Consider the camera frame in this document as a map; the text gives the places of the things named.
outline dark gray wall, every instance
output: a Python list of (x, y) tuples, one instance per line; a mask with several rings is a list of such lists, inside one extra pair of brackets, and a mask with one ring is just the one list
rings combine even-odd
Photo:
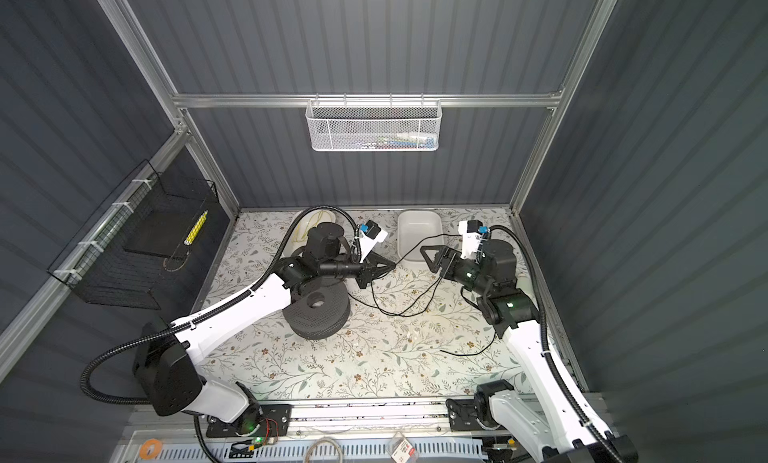
[(0, 0), (0, 328), (172, 127), (95, 0)]
[(194, 109), (240, 205), (508, 204), (548, 110), (446, 109), (440, 148), (312, 150), (301, 109)]
[(182, 93), (541, 93), (595, 0), (130, 0)]
[(768, 0), (621, 0), (523, 208), (645, 461), (764, 461)]
[[(0, 328), (113, 188), (172, 130), (95, 0), (0, 0)], [(139, 310), (68, 299), (0, 384), (0, 461), (106, 461), (128, 408), (85, 399), (82, 367)], [(127, 362), (98, 384), (136, 392)]]

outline white mesh basket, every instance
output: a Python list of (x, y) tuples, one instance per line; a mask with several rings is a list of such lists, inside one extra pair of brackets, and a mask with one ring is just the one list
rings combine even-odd
[(306, 105), (306, 123), (317, 151), (434, 151), (440, 103), (411, 107)]

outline black wire basket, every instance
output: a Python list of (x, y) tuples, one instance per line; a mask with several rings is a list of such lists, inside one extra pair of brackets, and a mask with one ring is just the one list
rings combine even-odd
[(84, 302), (130, 308), (191, 306), (210, 251), (201, 241), (218, 238), (216, 185), (180, 174), (152, 173), (64, 268), (62, 256), (48, 272)]

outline white label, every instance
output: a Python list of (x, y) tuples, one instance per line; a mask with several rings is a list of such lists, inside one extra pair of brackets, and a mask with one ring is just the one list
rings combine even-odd
[(408, 443), (407, 439), (402, 439), (392, 452), (392, 459), (395, 460), (396, 463), (406, 463), (414, 453), (416, 453), (416, 449)]

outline floral tablecloth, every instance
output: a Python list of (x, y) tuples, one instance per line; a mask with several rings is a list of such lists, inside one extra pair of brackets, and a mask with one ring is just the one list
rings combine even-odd
[[(484, 224), (509, 225), (508, 211), (444, 209), (436, 211), (446, 233), (457, 233), (458, 222), (477, 218)], [(375, 251), (397, 260), (396, 224), (399, 211), (350, 211), (358, 222), (376, 221), (389, 237)], [(274, 252), (293, 212), (252, 212), (240, 215), (226, 248), (205, 306), (257, 279)], [(342, 218), (338, 223), (348, 227)], [(459, 238), (447, 238), (459, 247)], [(527, 276), (518, 251), (518, 276)], [(434, 283), (427, 270), (397, 267), (374, 283), (383, 309), (402, 311)], [(370, 289), (360, 290), (353, 279), (352, 295), (372, 304)], [(414, 306), (422, 309), (428, 293)], [(427, 311), (413, 318), (390, 317), (352, 300), (352, 314), (341, 331), (328, 339), (309, 341), (293, 334), (282, 312), (274, 313), (238, 333), (209, 355), (204, 368), (211, 375), (242, 381), (259, 399), (370, 398), (394, 396), (468, 395), (478, 383), (510, 379), (520, 391), (531, 391), (520, 365), (497, 339), (482, 315), (459, 295), (459, 285), (441, 282)]]

